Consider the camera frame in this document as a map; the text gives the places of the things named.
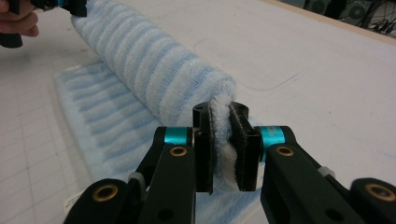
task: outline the towel fold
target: towel fold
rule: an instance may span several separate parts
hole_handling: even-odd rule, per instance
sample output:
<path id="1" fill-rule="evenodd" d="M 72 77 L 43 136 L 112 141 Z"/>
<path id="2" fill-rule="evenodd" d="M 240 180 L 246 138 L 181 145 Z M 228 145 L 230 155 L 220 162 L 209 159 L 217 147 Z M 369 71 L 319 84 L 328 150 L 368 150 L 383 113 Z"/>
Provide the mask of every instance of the towel fold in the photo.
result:
<path id="1" fill-rule="evenodd" d="M 125 180 L 149 149 L 158 126 L 191 126 L 192 108 L 210 102 L 214 112 L 214 193 L 197 193 L 197 223 L 237 222 L 259 192 L 235 188 L 235 155 L 228 104 L 233 79 L 200 60 L 136 10 L 90 1 L 87 18 L 73 18 L 100 61 L 55 75 L 61 105 L 93 179 Z"/>

